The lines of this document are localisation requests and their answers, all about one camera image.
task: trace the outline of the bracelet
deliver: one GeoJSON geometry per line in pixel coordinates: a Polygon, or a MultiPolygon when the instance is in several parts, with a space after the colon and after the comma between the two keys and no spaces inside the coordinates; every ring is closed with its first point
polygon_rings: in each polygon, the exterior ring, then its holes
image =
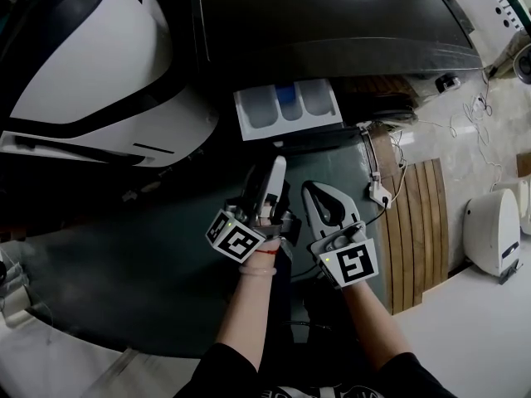
{"type": "Polygon", "coordinates": [[[261,252],[262,254],[276,255],[279,250],[255,250],[255,252],[261,252]]]}
{"type": "Polygon", "coordinates": [[[240,273],[248,275],[274,276],[276,274],[276,269],[257,269],[255,267],[247,267],[246,265],[240,265],[240,273]]]}

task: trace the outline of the tiled floor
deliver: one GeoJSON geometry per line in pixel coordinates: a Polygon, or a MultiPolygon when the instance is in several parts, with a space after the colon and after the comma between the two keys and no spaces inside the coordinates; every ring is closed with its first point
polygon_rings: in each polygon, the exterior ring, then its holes
{"type": "MultiPolygon", "coordinates": [[[[418,123],[404,130],[402,149],[409,163],[440,158],[446,182],[450,230],[450,269],[463,259],[462,219],[466,203],[490,191],[499,169],[487,165],[480,154],[478,134],[465,117],[463,104],[485,94],[486,85],[478,74],[460,89],[442,95],[417,110],[420,120],[452,125],[449,128],[418,123]]],[[[487,160],[503,166],[502,179],[516,177],[516,154],[531,151],[531,87],[516,78],[492,80],[488,94],[491,117],[484,116],[490,145],[481,144],[487,160]]]]}

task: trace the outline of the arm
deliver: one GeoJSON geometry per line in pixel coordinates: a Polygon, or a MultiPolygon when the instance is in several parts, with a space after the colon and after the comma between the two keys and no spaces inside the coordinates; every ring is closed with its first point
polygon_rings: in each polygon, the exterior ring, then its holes
{"type": "Polygon", "coordinates": [[[359,342],[376,371],[404,352],[412,352],[391,315],[368,287],[360,282],[343,289],[359,342]]]}
{"type": "MultiPolygon", "coordinates": [[[[272,240],[260,249],[278,250],[279,246],[280,240],[272,240]]],[[[272,269],[275,256],[255,252],[244,265],[272,269]]],[[[239,352],[256,370],[260,367],[264,351],[272,279],[270,275],[241,275],[216,340],[239,352]]]]}

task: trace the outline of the black shirt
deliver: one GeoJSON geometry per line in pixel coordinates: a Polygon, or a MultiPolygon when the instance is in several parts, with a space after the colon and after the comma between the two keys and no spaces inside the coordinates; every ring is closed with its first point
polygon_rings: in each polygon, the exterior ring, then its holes
{"type": "Polygon", "coordinates": [[[340,385],[329,388],[262,385],[253,365],[232,348],[216,344],[203,357],[190,382],[175,395],[230,398],[455,398],[442,387],[411,353],[394,357],[364,384],[353,373],[340,385]]]}

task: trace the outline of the person's right arm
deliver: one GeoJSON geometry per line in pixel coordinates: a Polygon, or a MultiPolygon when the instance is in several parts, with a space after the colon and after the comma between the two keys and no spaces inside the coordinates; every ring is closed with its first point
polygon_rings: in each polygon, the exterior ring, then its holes
{"type": "Polygon", "coordinates": [[[455,398],[413,355],[397,323],[366,282],[343,288],[343,296],[386,398],[455,398]]]}

